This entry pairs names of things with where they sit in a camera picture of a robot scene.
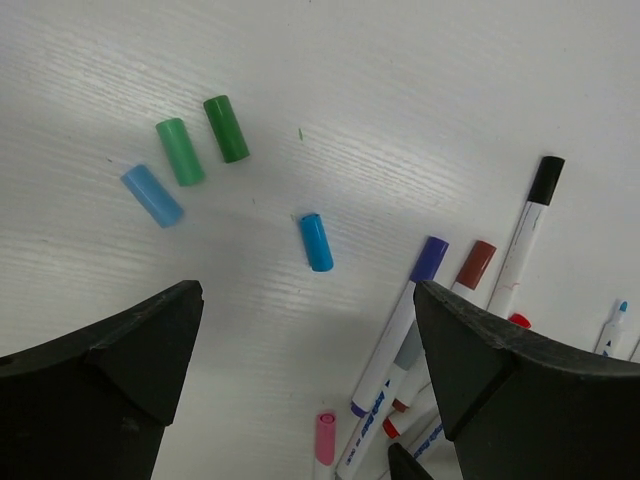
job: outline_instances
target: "brown marker cap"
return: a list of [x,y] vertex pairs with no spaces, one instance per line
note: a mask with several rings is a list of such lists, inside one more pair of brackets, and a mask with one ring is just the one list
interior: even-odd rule
[[494,253],[496,253],[496,247],[482,240],[477,240],[460,273],[458,273],[456,282],[475,290]]

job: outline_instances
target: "marker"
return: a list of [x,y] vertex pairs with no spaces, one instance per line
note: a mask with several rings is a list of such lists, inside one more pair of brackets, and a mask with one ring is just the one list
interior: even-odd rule
[[[451,291],[471,301],[473,293],[480,283],[495,252],[496,247],[482,240],[477,240],[467,256],[464,265],[462,265],[460,272],[458,272]],[[402,387],[400,387],[400,392],[398,392],[396,401],[393,402],[393,407],[399,412],[406,410],[411,405],[418,391],[430,381],[431,378],[429,376],[426,359],[424,362],[416,362],[412,371],[409,372],[409,376],[402,384]]]
[[407,408],[413,407],[413,402],[418,392],[430,383],[431,376],[427,367],[427,357],[424,354],[424,349],[422,349],[416,363],[409,370],[407,378],[400,385],[400,390],[398,390],[396,399],[393,401],[393,408],[398,412],[404,412]]
[[314,480],[333,480],[333,459],[336,452],[336,414],[323,412],[316,416],[316,461]]
[[384,421],[382,428],[389,438],[399,437],[434,409],[437,412],[436,395],[433,385],[428,385],[420,391],[411,408],[404,413],[393,412]]
[[405,287],[398,304],[387,322],[367,367],[360,378],[351,399],[351,411],[358,417],[364,417],[376,401],[376,395],[384,383],[389,365],[400,350],[407,336],[409,327],[416,318],[413,305],[413,293],[416,284],[423,280],[433,280],[440,263],[447,253],[449,244],[436,237],[429,237],[422,253],[413,268],[409,282]]
[[384,382],[382,390],[376,396],[371,413],[360,419],[351,439],[336,467],[336,480],[352,480],[362,464],[371,442],[382,426],[382,422],[391,409],[391,402],[402,381],[407,376],[407,370],[417,360],[422,351],[422,339],[418,331],[418,325],[413,322],[407,336],[402,342],[393,365],[389,369],[389,377]]
[[563,165],[564,160],[558,157],[544,157],[540,162],[487,307],[487,311],[494,315],[507,318],[511,313],[511,304],[518,292],[520,280],[540,232],[542,220],[551,204]]
[[603,357],[620,358],[618,356],[618,347],[620,346],[620,340],[624,333],[623,324],[627,306],[627,302],[622,302],[609,321],[604,324],[600,340],[598,340],[598,345],[594,353],[602,355]]
[[465,300],[470,300],[485,270],[491,263],[494,253],[496,253],[496,247],[482,240],[476,240],[464,265],[458,272],[456,281],[451,286],[451,291]]
[[[444,436],[442,419],[438,415],[429,426],[420,434],[407,451],[419,462],[425,462],[437,447],[449,442]],[[391,474],[387,472],[380,477],[380,480],[391,480]]]

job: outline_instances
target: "black marker cap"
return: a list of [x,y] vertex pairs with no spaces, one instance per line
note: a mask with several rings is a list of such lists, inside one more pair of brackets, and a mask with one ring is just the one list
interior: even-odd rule
[[529,190],[528,202],[549,205],[553,198],[553,192],[558,184],[564,159],[560,157],[543,157],[540,166],[533,180],[531,190]]

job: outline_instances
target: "dark green marker cap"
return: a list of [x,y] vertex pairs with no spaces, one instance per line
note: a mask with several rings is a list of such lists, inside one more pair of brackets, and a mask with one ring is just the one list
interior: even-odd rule
[[204,172],[193,149],[187,128],[180,118],[165,120],[156,125],[173,173],[181,187],[188,187],[204,180]]
[[225,163],[233,163],[249,156],[242,130],[236,119],[229,97],[221,95],[204,102],[209,123],[216,134]]

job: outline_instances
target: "white wood grain surface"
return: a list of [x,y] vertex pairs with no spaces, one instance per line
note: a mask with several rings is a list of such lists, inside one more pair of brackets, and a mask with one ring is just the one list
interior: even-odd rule
[[[0,0],[0,355],[198,279],[205,314],[155,480],[303,479],[313,416],[348,400],[426,235],[495,279],[538,159],[567,165],[522,284],[535,329],[591,349],[615,298],[640,333],[640,4],[535,0]],[[201,102],[252,158],[222,163]],[[179,188],[155,123],[207,181]],[[304,141],[298,137],[302,129]],[[146,163],[161,230],[121,185]],[[322,214],[335,269],[292,215]],[[383,442],[360,478],[384,469]],[[451,452],[440,478],[459,478]]]

